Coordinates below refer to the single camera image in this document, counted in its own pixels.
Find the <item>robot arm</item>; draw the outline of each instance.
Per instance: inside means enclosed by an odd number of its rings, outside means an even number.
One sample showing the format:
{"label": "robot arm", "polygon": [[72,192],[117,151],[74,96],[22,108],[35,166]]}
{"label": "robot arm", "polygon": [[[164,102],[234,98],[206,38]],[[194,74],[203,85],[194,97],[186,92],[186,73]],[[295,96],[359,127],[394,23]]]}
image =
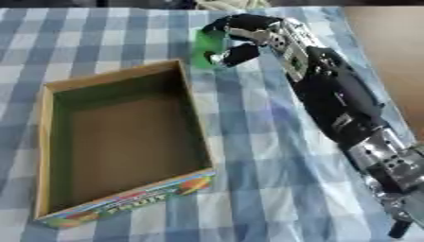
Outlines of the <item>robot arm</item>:
{"label": "robot arm", "polygon": [[336,142],[392,216],[389,233],[401,238],[412,222],[424,228],[424,146],[406,147],[382,119],[379,103],[357,72],[295,19],[227,16],[203,28],[248,43],[206,52],[213,64],[232,67],[269,46],[297,97],[320,130]]}

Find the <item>blue checkered tablecloth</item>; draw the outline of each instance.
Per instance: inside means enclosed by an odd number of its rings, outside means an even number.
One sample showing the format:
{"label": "blue checkered tablecloth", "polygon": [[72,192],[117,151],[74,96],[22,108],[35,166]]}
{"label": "blue checkered tablecloth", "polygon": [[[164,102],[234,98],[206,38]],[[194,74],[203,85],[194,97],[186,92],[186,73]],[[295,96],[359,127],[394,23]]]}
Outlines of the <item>blue checkered tablecloth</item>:
{"label": "blue checkered tablecloth", "polygon": [[[339,8],[252,11],[309,24],[361,73],[413,142]],[[195,30],[225,12],[0,9],[1,241],[389,241],[391,220],[312,123],[269,50],[233,69],[189,62]],[[213,186],[73,229],[31,221],[43,82],[180,58],[215,158]],[[406,241],[423,241],[417,226]]]}

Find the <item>green object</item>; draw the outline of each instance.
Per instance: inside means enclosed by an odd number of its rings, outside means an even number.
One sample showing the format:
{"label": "green object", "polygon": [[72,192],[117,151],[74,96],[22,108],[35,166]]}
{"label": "green object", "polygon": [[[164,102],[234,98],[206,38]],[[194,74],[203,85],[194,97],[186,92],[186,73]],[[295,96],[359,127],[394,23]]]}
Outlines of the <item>green object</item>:
{"label": "green object", "polygon": [[203,54],[206,51],[221,53],[223,51],[224,37],[225,34],[221,31],[210,31],[208,34],[205,34],[201,30],[197,30],[191,63],[200,69],[214,68],[215,65],[211,64]]}

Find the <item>table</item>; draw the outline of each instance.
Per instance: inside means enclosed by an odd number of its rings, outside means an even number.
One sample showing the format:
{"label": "table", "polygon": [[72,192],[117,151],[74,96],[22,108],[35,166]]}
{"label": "table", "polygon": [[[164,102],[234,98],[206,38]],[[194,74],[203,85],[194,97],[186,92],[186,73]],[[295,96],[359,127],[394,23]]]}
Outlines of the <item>table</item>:
{"label": "table", "polygon": [[[414,141],[340,8],[255,14],[309,24],[386,102],[384,117]],[[228,12],[0,9],[0,234],[7,241],[387,241],[391,220],[345,156],[313,124],[281,66],[263,49],[233,69],[190,65],[195,30]],[[43,82],[180,58],[217,178],[196,195],[52,230],[31,222],[37,93]],[[407,239],[421,241],[414,226]]]}
{"label": "table", "polygon": [[344,12],[406,122],[424,141],[424,8],[347,7]]}

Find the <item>black plastic part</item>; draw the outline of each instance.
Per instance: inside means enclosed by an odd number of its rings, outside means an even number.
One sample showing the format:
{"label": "black plastic part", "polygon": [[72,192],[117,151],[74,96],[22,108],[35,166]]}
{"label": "black plastic part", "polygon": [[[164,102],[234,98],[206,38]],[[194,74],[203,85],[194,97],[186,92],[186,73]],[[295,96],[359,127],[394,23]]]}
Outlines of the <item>black plastic part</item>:
{"label": "black plastic part", "polygon": [[396,220],[395,224],[389,232],[389,236],[395,239],[400,239],[405,235],[408,229],[411,227],[412,222]]}
{"label": "black plastic part", "polygon": [[[355,70],[330,48],[307,47],[305,77],[289,83],[321,131],[341,147],[349,148],[386,126],[380,103]],[[338,129],[332,125],[344,113],[352,121]]]}
{"label": "black plastic part", "polygon": [[243,13],[219,18],[205,26],[202,31],[205,33],[212,30],[224,31],[225,26],[256,31],[258,29],[267,29],[270,24],[281,20],[280,18]]}
{"label": "black plastic part", "polygon": [[228,51],[228,56],[223,60],[228,67],[233,67],[259,56],[257,46],[249,43],[229,48]]}

